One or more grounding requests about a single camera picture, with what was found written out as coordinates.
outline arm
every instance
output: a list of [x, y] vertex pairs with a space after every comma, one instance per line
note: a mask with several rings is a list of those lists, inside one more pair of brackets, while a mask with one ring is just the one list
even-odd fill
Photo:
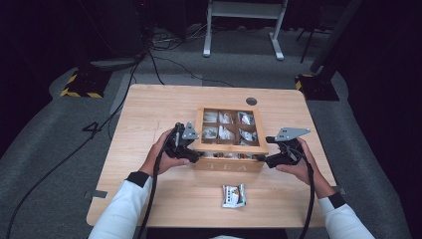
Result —
[[[171, 130], [166, 131], [152, 146], [145, 163], [121, 184], [115, 197], [105, 209], [90, 238], [132, 238], [140, 212], [149, 195], [155, 160]], [[165, 152], [161, 157], [158, 174], [173, 166], [188, 164], [186, 158], [170, 158]]]
[[[325, 219], [329, 238], [373, 238], [354, 211], [345, 204], [341, 195], [335, 193], [322, 176], [307, 143], [301, 138], [298, 138], [298, 141], [314, 169], [316, 197]], [[310, 184], [308, 169], [304, 160], [300, 160], [297, 165], [278, 165], [276, 170], [293, 174], [304, 183]]]

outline black cuff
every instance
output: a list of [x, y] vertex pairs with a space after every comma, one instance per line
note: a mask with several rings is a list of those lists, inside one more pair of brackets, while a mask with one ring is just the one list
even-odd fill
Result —
[[142, 171], [131, 172], [127, 181], [133, 182], [134, 184], [143, 188], [146, 180], [148, 180], [149, 175]]
[[339, 192], [329, 196], [328, 199], [331, 202], [334, 209], [345, 204], [345, 201], [344, 201], [344, 199], [342, 198], [342, 196]]

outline wooden box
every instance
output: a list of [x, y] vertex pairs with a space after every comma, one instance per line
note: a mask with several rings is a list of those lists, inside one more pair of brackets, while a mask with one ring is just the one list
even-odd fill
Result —
[[192, 147], [203, 152], [195, 169], [261, 171], [264, 162], [257, 160], [257, 155], [268, 154], [268, 147], [257, 108], [202, 105], [195, 130], [199, 139]]

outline tabletop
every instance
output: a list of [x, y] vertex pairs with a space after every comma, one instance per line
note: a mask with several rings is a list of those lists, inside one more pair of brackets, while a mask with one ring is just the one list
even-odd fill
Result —
[[[322, 175], [335, 185], [306, 101], [296, 90], [132, 85], [122, 109], [97, 186], [106, 197], [94, 197], [87, 222], [95, 225], [120, 184], [137, 171], [159, 136], [177, 122], [195, 126], [200, 105], [246, 106], [257, 101], [264, 132], [276, 135], [280, 128], [309, 128], [307, 141]], [[269, 144], [269, 153], [280, 152]], [[223, 208], [223, 185], [245, 185], [247, 204]], [[310, 188], [293, 175], [269, 168], [259, 173], [194, 170], [174, 167], [158, 176], [148, 227], [303, 227]], [[310, 227], [323, 227], [317, 202]]]

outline white sleeve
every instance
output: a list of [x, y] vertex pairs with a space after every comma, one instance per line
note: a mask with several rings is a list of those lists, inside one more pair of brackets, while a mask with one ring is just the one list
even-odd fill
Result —
[[151, 183], [151, 177], [148, 177], [143, 187], [125, 180], [96, 223], [89, 238], [133, 238], [137, 220], [148, 197]]
[[319, 199], [318, 203], [325, 219], [325, 227], [329, 238], [374, 238], [356, 216], [353, 209], [344, 202], [335, 203], [332, 199], [330, 200], [330, 197], [325, 197]]

